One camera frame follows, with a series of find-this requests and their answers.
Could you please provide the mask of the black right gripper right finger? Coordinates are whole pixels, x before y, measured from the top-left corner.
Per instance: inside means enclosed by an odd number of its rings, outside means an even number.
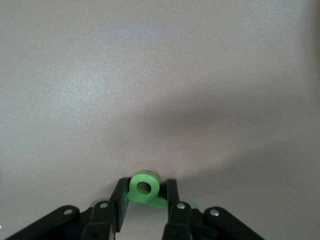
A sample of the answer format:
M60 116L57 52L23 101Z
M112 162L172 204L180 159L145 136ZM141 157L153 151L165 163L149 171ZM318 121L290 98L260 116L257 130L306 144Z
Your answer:
M168 221L163 240L263 240L250 227L222 207L204 212L179 198L175 179L166 181Z

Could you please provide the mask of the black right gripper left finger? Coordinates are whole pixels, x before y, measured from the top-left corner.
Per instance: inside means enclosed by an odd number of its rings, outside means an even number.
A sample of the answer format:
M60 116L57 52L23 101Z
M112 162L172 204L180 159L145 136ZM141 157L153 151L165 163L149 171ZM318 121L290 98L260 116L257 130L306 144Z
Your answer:
M129 177L118 180L109 199L87 210L64 205L9 236L9 240L114 240L128 208Z

